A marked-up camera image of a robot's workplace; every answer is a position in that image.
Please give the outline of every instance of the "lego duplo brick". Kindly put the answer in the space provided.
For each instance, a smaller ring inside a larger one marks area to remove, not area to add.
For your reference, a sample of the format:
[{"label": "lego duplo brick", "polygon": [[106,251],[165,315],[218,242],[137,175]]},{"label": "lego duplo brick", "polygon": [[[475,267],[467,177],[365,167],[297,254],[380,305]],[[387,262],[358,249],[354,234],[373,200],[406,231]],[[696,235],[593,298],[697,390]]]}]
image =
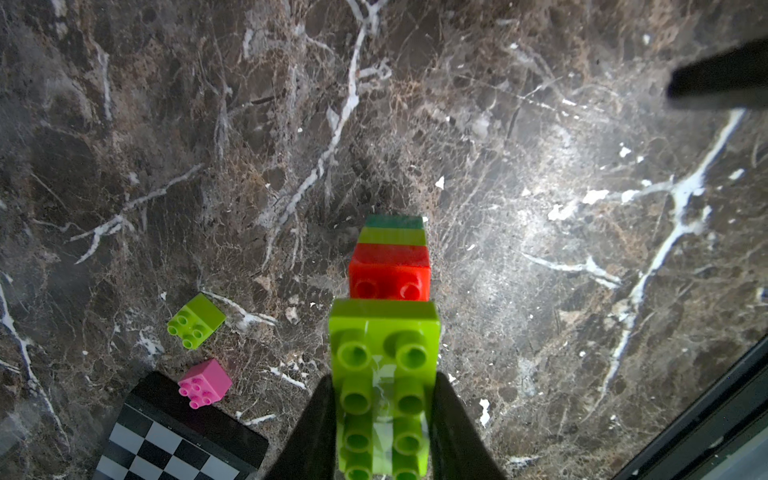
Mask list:
[{"label": "lego duplo brick", "polygon": [[93,480],[245,480],[267,440],[216,408],[193,410],[152,372],[125,400]]},{"label": "lego duplo brick", "polygon": [[185,349],[194,350],[215,332],[226,318],[208,297],[198,293],[168,322],[167,330],[181,339]]},{"label": "lego duplo brick", "polygon": [[427,246],[426,232],[419,228],[363,227],[357,243]]},{"label": "lego duplo brick", "polygon": [[348,480],[426,475],[440,320],[432,302],[334,300],[336,448]]},{"label": "lego duplo brick", "polygon": [[216,359],[192,367],[179,380],[179,394],[189,397],[190,407],[199,409],[221,400],[232,386],[232,380]]},{"label": "lego duplo brick", "polygon": [[423,230],[424,220],[421,217],[406,215],[369,215],[366,218],[366,227],[416,228]]},{"label": "lego duplo brick", "polygon": [[427,247],[358,243],[349,262],[349,296],[429,300]]}]

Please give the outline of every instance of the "black object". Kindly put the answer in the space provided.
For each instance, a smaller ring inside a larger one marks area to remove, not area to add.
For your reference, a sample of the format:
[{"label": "black object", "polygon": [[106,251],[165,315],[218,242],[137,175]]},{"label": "black object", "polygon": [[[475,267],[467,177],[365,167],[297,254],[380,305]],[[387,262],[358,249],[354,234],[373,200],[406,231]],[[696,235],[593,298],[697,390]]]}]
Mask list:
[{"label": "black object", "polygon": [[768,426],[768,336],[678,416],[614,480],[702,478]]},{"label": "black object", "polygon": [[326,375],[264,480],[333,480],[335,467],[336,401]]},{"label": "black object", "polygon": [[194,410],[159,372],[131,390],[94,480],[244,480],[269,442],[211,406]]},{"label": "black object", "polygon": [[[437,373],[429,430],[435,480],[503,480],[442,373]],[[286,448],[264,480],[333,480],[336,401],[331,375],[320,380]]]},{"label": "black object", "polygon": [[437,373],[429,446],[435,480],[503,480],[451,383]]},{"label": "black object", "polygon": [[768,108],[768,38],[678,68],[667,97],[675,108]]}]

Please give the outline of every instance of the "stacked bricks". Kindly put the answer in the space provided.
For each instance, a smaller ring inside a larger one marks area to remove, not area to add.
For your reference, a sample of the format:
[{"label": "stacked bricks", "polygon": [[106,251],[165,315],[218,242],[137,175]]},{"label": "stacked bricks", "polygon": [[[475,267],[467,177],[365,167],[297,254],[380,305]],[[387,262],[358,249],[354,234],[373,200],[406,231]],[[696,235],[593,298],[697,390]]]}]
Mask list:
[{"label": "stacked bricks", "polygon": [[421,217],[372,215],[329,331],[336,450],[347,480],[426,475],[440,319]]},{"label": "stacked bricks", "polygon": [[425,302],[431,272],[421,217],[371,215],[349,262],[349,296]]}]

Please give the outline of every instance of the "lime green brick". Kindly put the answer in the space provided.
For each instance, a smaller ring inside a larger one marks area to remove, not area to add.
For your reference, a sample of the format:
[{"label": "lime green brick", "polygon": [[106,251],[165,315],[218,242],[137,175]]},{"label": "lime green brick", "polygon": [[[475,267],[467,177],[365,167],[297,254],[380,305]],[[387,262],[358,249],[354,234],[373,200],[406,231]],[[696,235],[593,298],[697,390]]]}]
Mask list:
[{"label": "lime green brick", "polygon": [[424,230],[424,220],[421,217],[405,215],[369,215],[366,227],[378,228],[416,228]]},{"label": "lime green brick", "polygon": [[416,228],[363,227],[357,243],[427,246],[427,234]]},{"label": "lime green brick", "polygon": [[329,331],[341,471],[348,480],[426,475],[440,340],[435,304],[334,300]]},{"label": "lime green brick", "polygon": [[227,318],[208,297],[198,293],[168,322],[168,333],[181,339],[185,349],[195,350]]}]

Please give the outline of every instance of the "red brick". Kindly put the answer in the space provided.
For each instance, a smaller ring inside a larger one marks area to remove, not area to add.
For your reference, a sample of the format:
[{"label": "red brick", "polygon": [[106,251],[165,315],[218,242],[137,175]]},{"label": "red brick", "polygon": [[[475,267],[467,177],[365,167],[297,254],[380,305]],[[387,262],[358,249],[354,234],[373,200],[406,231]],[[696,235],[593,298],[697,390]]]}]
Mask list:
[{"label": "red brick", "polygon": [[427,247],[358,243],[349,262],[349,296],[429,300]]}]

